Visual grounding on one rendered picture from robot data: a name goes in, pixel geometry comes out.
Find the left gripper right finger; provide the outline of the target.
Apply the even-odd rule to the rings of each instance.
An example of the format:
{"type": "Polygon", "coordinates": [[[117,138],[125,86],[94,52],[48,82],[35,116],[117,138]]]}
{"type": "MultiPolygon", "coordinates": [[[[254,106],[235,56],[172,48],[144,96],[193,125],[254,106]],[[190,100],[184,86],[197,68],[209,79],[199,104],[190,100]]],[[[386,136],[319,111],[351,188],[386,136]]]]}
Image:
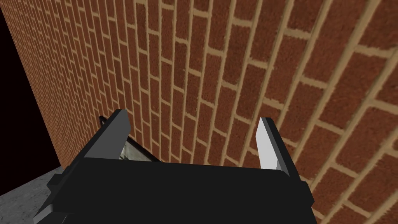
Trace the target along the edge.
{"type": "Polygon", "coordinates": [[[271,118],[260,117],[255,139],[262,169],[280,170],[295,177],[295,165],[271,118]]]}

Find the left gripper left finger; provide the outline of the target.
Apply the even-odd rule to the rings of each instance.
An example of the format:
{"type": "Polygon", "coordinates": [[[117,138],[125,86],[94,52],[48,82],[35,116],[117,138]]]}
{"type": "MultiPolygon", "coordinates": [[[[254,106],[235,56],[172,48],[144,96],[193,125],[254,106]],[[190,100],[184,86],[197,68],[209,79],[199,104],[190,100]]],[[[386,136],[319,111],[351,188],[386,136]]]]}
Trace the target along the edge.
{"type": "Polygon", "coordinates": [[[85,158],[119,159],[131,126],[128,113],[117,109],[87,144],[85,158]]]}

